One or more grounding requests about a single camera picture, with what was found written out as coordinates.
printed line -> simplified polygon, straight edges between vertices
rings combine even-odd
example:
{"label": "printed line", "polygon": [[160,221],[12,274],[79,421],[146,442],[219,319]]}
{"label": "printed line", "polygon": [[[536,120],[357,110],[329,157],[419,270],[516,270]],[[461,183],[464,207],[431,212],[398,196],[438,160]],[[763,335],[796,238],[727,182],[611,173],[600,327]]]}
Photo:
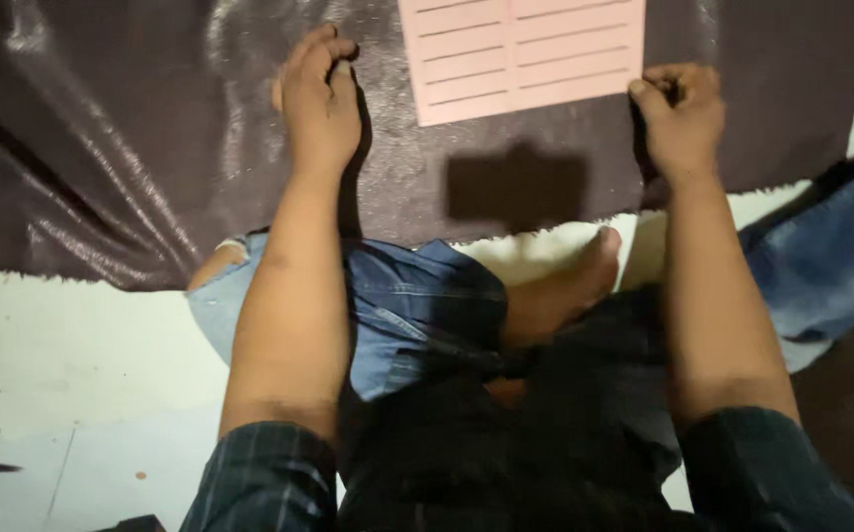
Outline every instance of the printed line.
{"label": "printed line", "polygon": [[485,28],[487,26],[496,26],[498,24],[503,24],[503,23],[501,21],[486,22],[483,24],[475,24],[473,26],[466,26],[464,28],[454,28],[452,30],[434,31],[433,33],[423,33],[421,35],[418,35],[418,37],[433,37],[434,35],[444,35],[446,33],[454,33],[455,31],[476,30],[477,28]]}
{"label": "printed line", "polygon": [[533,15],[523,15],[521,17],[516,17],[516,20],[528,20],[528,19],[534,19],[534,18],[539,18],[539,17],[547,17],[550,15],[561,15],[563,13],[571,13],[574,11],[581,11],[584,9],[594,9],[595,7],[606,7],[606,6],[613,6],[614,4],[629,4],[629,3],[630,3],[630,0],[609,0],[608,2],[596,2],[594,4],[585,4],[584,6],[569,7],[567,9],[558,9],[555,11],[544,11],[544,12],[536,13]]}
{"label": "printed line", "polygon": [[612,24],[610,26],[599,26],[597,28],[586,28],[585,30],[577,30],[577,31],[569,31],[568,33],[557,33],[555,35],[549,35],[548,37],[536,37],[535,39],[528,39],[526,41],[518,41],[516,44],[528,44],[529,42],[539,42],[539,41],[548,41],[549,39],[557,39],[559,37],[571,37],[572,35],[580,35],[581,33],[594,33],[598,31],[608,31],[608,30],[617,30],[619,28],[626,28],[627,23],[622,22],[620,24]]}
{"label": "printed line", "polygon": [[441,9],[446,9],[447,7],[456,7],[456,6],[466,6],[467,4],[479,4],[480,2],[489,2],[490,0],[463,0],[463,2],[454,2],[453,4],[446,4],[443,6],[436,7],[424,7],[423,9],[418,9],[414,11],[414,13],[426,13],[428,11],[440,11]]}
{"label": "printed line", "polygon": [[542,83],[533,83],[531,85],[523,85],[519,87],[519,89],[531,89],[534,87],[541,87],[543,85],[554,85],[555,83],[563,83],[564,81],[574,81],[575,79],[585,79],[585,78],[597,78],[598,76],[607,76],[609,74],[621,74],[622,72],[626,72],[630,70],[627,67],[623,68],[615,68],[614,70],[604,70],[601,72],[592,72],[591,74],[583,74],[581,76],[574,76],[572,78],[562,78],[562,79],[553,79],[551,81],[544,81]]}
{"label": "printed line", "polygon": [[490,51],[490,50],[497,50],[497,49],[502,48],[502,47],[503,47],[503,45],[502,45],[502,44],[500,44],[500,45],[498,45],[498,46],[489,46],[489,47],[486,47],[486,48],[480,48],[480,49],[478,49],[478,50],[467,50],[467,51],[465,51],[465,52],[457,52],[456,54],[449,54],[449,55],[444,55],[444,56],[432,57],[432,58],[430,58],[430,59],[425,59],[425,60],[424,60],[424,63],[430,63],[430,62],[432,62],[432,61],[436,61],[436,60],[438,60],[438,59],[448,59],[448,58],[451,58],[451,57],[460,57],[460,56],[465,56],[465,55],[468,55],[468,54],[477,54],[477,53],[479,53],[479,52],[487,52],[487,51]]}
{"label": "printed line", "polygon": [[485,70],[483,72],[476,72],[473,74],[465,74],[463,76],[454,76],[453,78],[444,78],[444,79],[438,79],[436,81],[427,81],[424,84],[425,85],[434,85],[437,83],[443,83],[444,81],[453,81],[454,79],[472,78],[474,76],[484,76],[486,74],[494,74],[496,72],[505,72],[505,69],[504,68],[496,68],[495,70]]}
{"label": "printed line", "polygon": [[630,49],[630,46],[627,46],[627,45],[614,46],[613,48],[604,48],[601,50],[592,50],[590,52],[581,52],[580,54],[572,54],[570,56],[562,56],[562,57],[556,57],[556,58],[551,58],[551,59],[545,59],[542,61],[536,61],[534,63],[526,63],[524,65],[519,65],[519,67],[534,67],[536,65],[545,65],[546,63],[554,63],[556,61],[565,61],[566,59],[574,59],[576,57],[594,56],[594,55],[598,55],[598,54],[607,54],[610,52],[620,52],[620,51],[628,50],[628,49]]}
{"label": "printed line", "polygon": [[501,94],[506,93],[506,92],[509,92],[509,91],[503,89],[502,91],[493,91],[491,93],[482,93],[480,95],[465,96],[463,98],[454,98],[453,100],[435,101],[434,103],[431,103],[430,105],[433,107],[434,105],[443,105],[444,103],[454,103],[455,101],[473,100],[474,98],[482,98],[484,96],[501,95]]}

white floor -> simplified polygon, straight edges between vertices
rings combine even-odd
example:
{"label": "white floor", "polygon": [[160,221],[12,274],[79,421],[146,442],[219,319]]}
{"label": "white floor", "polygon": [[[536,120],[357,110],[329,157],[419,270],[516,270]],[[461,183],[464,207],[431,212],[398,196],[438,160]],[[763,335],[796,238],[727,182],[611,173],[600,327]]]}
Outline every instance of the white floor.
{"label": "white floor", "polygon": [[[737,225],[804,185],[733,198]],[[657,213],[610,222],[622,263],[630,257],[624,286],[658,275],[664,223]],[[512,283],[556,267],[596,228],[462,249]],[[0,273],[0,463],[23,467],[0,473],[0,531],[94,530],[147,513],[177,530],[215,442],[227,371],[182,294]],[[692,509],[682,471],[663,490]]]}

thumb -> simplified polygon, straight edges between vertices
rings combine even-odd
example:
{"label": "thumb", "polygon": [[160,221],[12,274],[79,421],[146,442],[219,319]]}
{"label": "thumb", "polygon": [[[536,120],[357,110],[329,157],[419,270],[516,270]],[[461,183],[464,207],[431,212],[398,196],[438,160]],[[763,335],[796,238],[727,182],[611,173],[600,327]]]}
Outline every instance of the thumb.
{"label": "thumb", "polygon": [[643,79],[634,79],[627,86],[630,97],[641,108],[641,115],[649,123],[673,112],[663,93]]}
{"label": "thumb", "polygon": [[340,60],[335,69],[331,71],[328,84],[331,85],[331,91],[335,95],[335,102],[338,107],[347,105],[350,106],[349,109],[352,109],[358,105],[355,80],[351,79],[351,63]]}

hand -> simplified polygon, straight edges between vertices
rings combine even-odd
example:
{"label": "hand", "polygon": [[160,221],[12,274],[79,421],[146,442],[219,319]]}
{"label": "hand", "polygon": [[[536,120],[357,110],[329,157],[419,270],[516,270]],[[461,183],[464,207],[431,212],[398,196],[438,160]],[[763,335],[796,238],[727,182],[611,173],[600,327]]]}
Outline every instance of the hand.
{"label": "hand", "polygon": [[[671,187],[715,176],[717,147],[726,121],[719,74],[711,66],[684,63],[648,68],[628,89],[647,124],[647,151]],[[677,90],[670,106],[664,94]]]}
{"label": "hand", "polygon": [[289,131],[293,175],[340,178],[358,149],[362,123],[346,59],[357,48],[326,24],[296,44],[273,82],[273,107]]}

pink card with lines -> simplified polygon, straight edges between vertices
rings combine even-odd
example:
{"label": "pink card with lines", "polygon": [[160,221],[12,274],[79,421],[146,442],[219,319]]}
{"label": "pink card with lines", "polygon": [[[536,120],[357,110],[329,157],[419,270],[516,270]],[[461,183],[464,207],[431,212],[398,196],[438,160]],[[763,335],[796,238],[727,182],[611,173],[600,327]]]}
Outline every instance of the pink card with lines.
{"label": "pink card with lines", "polygon": [[398,0],[421,126],[625,92],[646,0]]}

